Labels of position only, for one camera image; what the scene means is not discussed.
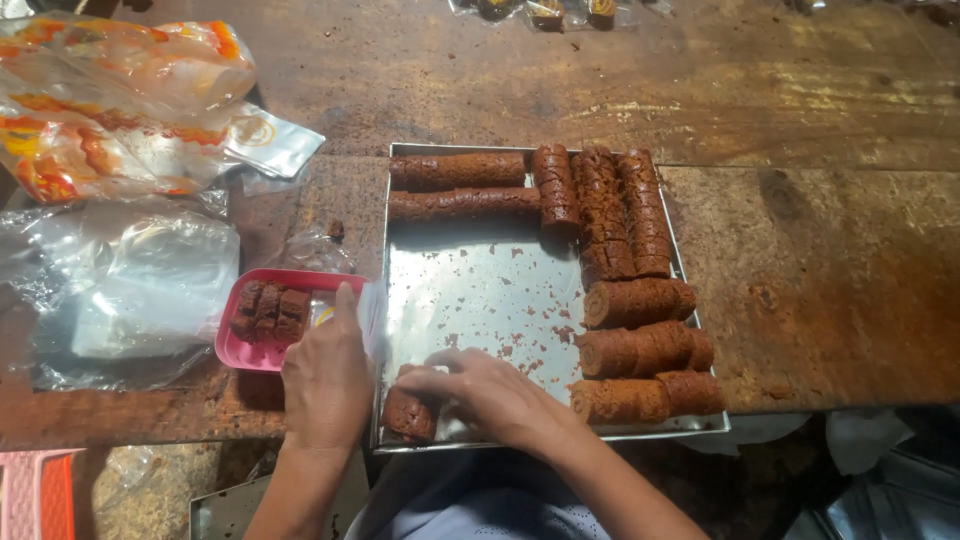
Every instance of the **left hand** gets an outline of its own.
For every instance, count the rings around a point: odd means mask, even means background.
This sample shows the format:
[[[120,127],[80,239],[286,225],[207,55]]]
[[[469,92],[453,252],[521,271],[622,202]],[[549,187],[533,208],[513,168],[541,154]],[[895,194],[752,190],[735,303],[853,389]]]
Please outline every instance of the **left hand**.
[[[280,374],[287,443],[308,451],[351,452],[370,418],[373,377],[348,283],[337,289],[333,318],[287,349]]]

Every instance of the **pink plastic container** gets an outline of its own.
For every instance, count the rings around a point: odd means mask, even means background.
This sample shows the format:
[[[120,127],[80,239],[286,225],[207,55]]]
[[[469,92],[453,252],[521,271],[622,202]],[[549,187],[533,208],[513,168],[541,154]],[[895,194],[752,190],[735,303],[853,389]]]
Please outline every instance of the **pink plastic container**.
[[[350,274],[327,274],[326,272],[305,272],[302,270],[281,270],[279,268],[257,268],[247,272],[233,284],[227,307],[220,318],[220,329],[214,342],[217,357],[230,367],[237,369],[251,369],[255,371],[280,371],[283,357],[286,356],[287,345],[280,341],[265,341],[250,344],[241,341],[230,331],[230,319],[237,310],[240,301],[240,291],[244,283],[253,280],[273,280],[291,288],[310,292],[315,290],[336,291],[342,282],[348,282],[353,287],[354,294],[360,296],[360,290],[370,280]]]

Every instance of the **worn wooden tabletop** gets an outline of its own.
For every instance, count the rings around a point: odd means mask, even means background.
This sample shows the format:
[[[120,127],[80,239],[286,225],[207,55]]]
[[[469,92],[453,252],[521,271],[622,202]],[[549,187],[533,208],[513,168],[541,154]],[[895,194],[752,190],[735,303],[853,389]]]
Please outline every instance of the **worn wooden tabletop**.
[[[266,108],[328,137],[303,188],[234,189],[248,269],[338,217],[377,277],[391,141],[642,145],[731,412],[960,401],[960,37],[878,2],[686,4],[564,35],[440,0],[167,0],[115,17],[225,20]],[[10,363],[31,318],[4,292]],[[25,412],[0,420],[0,448],[277,436],[282,403],[277,377],[216,358],[151,392],[36,393],[7,374],[0,409]]]

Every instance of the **stainless steel tray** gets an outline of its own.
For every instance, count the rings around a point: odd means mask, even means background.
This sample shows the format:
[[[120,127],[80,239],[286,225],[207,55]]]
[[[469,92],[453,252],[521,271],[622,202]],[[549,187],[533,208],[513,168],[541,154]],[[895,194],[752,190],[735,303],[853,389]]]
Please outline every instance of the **stainless steel tray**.
[[[390,145],[391,156],[520,152],[528,164],[534,150]],[[578,153],[570,151],[571,156]],[[527,185],[533,185],[529,173]],[[383,231],[387,342],[377,362],[373,398],[371,448],[376,454],[495,446],[477,441],[475,434],[445,411],[441,412],[436,442],[426,447],[394,440],[380,426],[383,399],[399,366],[423,363],[430,354],[453,344],[486,348],[491,355],[501,356],[528,373],[562,403],[569,403],[568,386],[582,378],[578,352],[572,339],[563,343],[556,330],[584,330],[580,326],[584,288],[575,250],[548,253],[540,246],[536,227],[519,228],[516,223],[471,223],[462,229],[433,224],[390,228],[385,220]],[[672,227],[670,243],[673,275],[685,280]],[[696,312],[686,323],[700,328]],[[512,351],[506,353],[504,347]],[[608,441],[654,439],[726,432],[730,420],[724,412],[671,418],[658,426],[604,426],[594,430]]]

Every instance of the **hand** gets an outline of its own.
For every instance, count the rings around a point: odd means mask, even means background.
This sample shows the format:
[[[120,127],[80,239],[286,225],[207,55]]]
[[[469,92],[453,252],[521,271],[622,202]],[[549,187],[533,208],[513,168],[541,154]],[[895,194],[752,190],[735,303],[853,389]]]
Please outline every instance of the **hand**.
[[[370,418],[373,383],[348,283],[337,289],[333,318],[287,349],[280,374],[287,442],[312,451],[351,452]]]
[[[510,363],[479,349],[448,349],[426,365],[444,365],[450,374],[415,370],[396,381],[401,388],[457,402],[454,412],[496,442],[549,461],[571,435],[592,432],[566,405],[553,399]]]

